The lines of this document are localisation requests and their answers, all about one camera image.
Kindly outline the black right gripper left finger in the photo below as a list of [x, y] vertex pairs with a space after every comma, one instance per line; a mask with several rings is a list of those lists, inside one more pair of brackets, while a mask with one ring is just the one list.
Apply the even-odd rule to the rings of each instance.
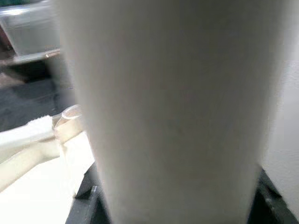
[[73, 199], [66, 223], [111, 223], [95, 163], [84, 173], [77, 194]]

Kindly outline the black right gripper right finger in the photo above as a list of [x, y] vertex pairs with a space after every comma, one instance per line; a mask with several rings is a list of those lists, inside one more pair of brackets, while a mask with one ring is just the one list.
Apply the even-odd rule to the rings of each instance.
[[249, 224], [297, 224], [298, 219], [290, 211], [282, 194], [271, 181], [265, 170], [259, 168], [259, 176], [252, 206], [249, 211]]

